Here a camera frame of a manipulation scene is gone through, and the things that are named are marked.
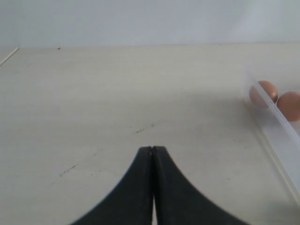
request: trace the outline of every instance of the brown egg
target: brown egg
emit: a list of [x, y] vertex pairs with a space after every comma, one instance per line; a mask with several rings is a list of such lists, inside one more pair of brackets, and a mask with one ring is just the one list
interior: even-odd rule
[[[259, 81], [258, 82], [261, 87], [264, 89], [264, 91], [268, 94], [268, 96], [272, 99], [272, 101], [275, 103], [278, 99], [278, 91], [277, 88], [270, 83], [269, 81]], [[258, 93], [256, 88], [252, 85], [249, 90], [249, 97], [251, 102], [260, 108], [268, 108], [267, 103], [264, 101], [262, 96]]]
[[300, 120], [300, 93], [296, 91], [284, 93], [278, 99], [277, 107], [288, 121]]

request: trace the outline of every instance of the plastic tray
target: plastic tray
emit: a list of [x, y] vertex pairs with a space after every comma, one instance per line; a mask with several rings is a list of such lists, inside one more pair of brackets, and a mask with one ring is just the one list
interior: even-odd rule
[[[270, 154], [287, 181], [297, 203], [300, 203], [300, 121], [288, 122], [269, 98], [259, 80], [273, 83], [279, 92], [300, 91], [300, 64], [277, 62], [246, 65], [242, 98], [261, 127]], [[249, 99], [249, 89], [254, 86], [268, 108], [258, 108]]]

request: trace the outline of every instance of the transparent plastic container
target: transparent plastic container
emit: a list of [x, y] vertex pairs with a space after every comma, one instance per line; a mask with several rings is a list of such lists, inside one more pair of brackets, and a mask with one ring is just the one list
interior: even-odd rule
[[[297, 203], [300, 203], [300, 121], [288, 122], [276, 104], [260, 86], [258, 81], [267, 80], [279, 92], [300, 91], [300, 63], [273, 62], [246, 65], [242, 87], [242, 98], [255, 117], [269, 153], [277, 164]], [[258, 108], [249, 99], [249, 90], [254, 86], [268, 108]]]

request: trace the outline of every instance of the egg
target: egg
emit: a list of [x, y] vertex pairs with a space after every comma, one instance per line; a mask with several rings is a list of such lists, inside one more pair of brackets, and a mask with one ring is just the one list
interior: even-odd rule
[[277, 107], [288, 121], [300, 120], [300, 92], [289, 91], [284, 93], [278, 99]]
[[[258, 82], [262, 89], [268, 94], [268, 96], [272, 99], [272, 101], [275, 103], [278, 99], [278, 90], [274, 86], [274, 84], [270, 83], [269, 81], [259, 81]], [[262, 96], [258, 93], [255, 86], [251, 86], [249, 90], [249, 98], [251, 102], [260, 108], [268, 108], [267, 103], [264, 101]]]

